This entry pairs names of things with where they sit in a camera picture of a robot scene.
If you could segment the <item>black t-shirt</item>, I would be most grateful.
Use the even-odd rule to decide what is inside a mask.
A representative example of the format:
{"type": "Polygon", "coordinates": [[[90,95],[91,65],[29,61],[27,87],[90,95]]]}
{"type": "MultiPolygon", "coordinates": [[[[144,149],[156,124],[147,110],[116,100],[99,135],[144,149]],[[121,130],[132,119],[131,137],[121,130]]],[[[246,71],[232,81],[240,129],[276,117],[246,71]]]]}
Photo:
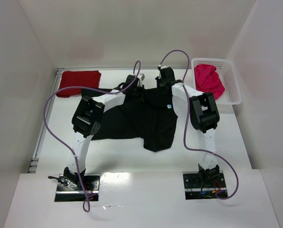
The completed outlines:
{"type": "Polygon", "coordinates": [[[104,113],[92,139],[142,138],[144,149],[160,152],[172,146],[177,118],[171,94],[158,88],[141,89],[137,96],[104,113]]]}

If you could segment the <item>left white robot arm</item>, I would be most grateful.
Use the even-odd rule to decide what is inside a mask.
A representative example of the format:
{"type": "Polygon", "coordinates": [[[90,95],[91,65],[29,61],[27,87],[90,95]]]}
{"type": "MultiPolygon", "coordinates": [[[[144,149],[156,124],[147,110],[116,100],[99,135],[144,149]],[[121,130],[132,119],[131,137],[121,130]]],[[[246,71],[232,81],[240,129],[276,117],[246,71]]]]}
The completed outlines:
{"type": "Polygon", "coordinates": [[[99,96],[84,95],[72,118],[75,155],[64,169],[63,176],[74,188],[82,186],[85,174],[85,160],[91,139],[98,133],[104,113],[123,105],[139,88],[143,87],[144,74],[128,75],[126,81],[108,93],[99,96]]]}

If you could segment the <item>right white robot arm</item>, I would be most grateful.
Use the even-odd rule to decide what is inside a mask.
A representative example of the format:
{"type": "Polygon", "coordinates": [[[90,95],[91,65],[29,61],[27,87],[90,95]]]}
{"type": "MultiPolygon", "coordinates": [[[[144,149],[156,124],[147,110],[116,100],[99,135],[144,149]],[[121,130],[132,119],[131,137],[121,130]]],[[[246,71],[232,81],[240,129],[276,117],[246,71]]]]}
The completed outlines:
{"type": "Polygon", "coordinates": [[[200,92],[181,80],[176,80],[174,71],[169,66],[158,66],[160,72],[156,77],[157,87],[163,89],[173,97],[187,103],[188,123],[198,132],[200,151],[203,152],[198,163],[198,181],[205,187],[219,176],[219,165],[214,154],[216,152],[215,134],[220,120],[218,108],[212,93],[200,92]]]}

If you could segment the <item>pink t-shirt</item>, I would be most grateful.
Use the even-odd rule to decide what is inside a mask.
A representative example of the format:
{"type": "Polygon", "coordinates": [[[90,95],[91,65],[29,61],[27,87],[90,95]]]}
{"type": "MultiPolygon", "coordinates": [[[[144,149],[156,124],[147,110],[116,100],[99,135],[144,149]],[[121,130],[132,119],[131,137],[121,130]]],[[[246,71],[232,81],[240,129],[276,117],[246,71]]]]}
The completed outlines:
{"type": "Polygon", "coordinates": [[[199,64],[194,67],[196,89],[205,93],[212,93],[217,100],[224,93],[225,88],[217,73],[217,68],[213,65],[199,64]]]}

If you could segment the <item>folded red t-shirt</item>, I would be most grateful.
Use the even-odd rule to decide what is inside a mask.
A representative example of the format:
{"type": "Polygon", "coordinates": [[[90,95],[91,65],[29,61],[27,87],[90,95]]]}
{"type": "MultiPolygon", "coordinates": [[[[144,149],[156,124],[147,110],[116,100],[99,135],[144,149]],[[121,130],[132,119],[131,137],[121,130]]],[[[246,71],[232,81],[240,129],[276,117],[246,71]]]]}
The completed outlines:
{"type": "MultiPolygon", "coordinates": [[[[64,71],[61,76],[59,88],[71,86],[82,86],[90,88],[98,88],[101,78],[101,73],[97,71],[64,71]]],[[[69,98],[74,95],[80,95],[81,88],[67,89],[56,94],[57,97],[69,98]]]]}

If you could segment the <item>white plastic basket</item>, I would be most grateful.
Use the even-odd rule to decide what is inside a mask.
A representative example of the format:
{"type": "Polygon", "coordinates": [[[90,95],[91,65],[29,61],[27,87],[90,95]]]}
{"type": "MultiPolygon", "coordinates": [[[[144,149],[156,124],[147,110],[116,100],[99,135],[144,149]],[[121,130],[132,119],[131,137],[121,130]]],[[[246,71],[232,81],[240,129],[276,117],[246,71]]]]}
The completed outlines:
{"type": "Polygon", "coordinates": [[[224,93],[216,100],[219,105],[239,105],[242,102],[242,96],[236,77],[236,71],[233,63],[220,58],[194,58],[191,60],[192,84],[196,88],[194,67],[200,64],[212,65],[217,68],[222,85],[225,88],[224,93]]]}

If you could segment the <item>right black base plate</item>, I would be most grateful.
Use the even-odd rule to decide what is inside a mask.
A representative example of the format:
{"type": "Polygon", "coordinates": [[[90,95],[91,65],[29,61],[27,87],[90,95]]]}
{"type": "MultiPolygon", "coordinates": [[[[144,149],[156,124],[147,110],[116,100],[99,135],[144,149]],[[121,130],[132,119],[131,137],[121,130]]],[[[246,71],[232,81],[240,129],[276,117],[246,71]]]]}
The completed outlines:
{"type": "Polygon", "coordinates": [[[222,172],[212,180],[201,181],[197,172],[184,172],[183,182],[186,200],[216,199],[228,197],[226,182],[222,172]]]}

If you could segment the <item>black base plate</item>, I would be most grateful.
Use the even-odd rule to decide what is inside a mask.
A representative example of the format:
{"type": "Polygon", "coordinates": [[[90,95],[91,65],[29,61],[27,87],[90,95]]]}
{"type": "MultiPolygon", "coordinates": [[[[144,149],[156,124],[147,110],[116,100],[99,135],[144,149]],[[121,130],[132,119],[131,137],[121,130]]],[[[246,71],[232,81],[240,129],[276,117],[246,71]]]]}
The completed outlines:
{"type": "MultiPolygon", "coordinates": [[[[63,174],[60,174],[58,178],[54,202],[83,202],[85,200],[82,187],[73,188],[73,185],[65,180],[63,174]]],[[[99,174],[84,176],[84,187],[90,201],[98,201],[99,199],[99,182],[99,174]]]]}
{"type": "Polygon", "coordinates": [[[212,180],[201,181],[197,172],[184,172],[183,182],[186,200],[216,199],[228,197],[226,182],[222,172],[212,180]]]}

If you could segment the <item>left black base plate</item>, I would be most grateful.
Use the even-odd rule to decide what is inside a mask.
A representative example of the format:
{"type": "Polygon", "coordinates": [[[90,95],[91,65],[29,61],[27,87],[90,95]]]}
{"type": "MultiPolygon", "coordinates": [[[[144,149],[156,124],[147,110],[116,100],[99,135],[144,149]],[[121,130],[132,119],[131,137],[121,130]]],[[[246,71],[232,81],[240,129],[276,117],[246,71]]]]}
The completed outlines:
{"type": "MultiPolygon", "coordinates": [[[[63,174],[60,174],[58,178],[54,202],[83,202],[85,200],[82,187],[73,188],[73,185],[65,180],[63,174]]],[[[99,199],[99,182],[99,174],[84,176],[84,187],[90,201],[98,201],[99,199]]]]}

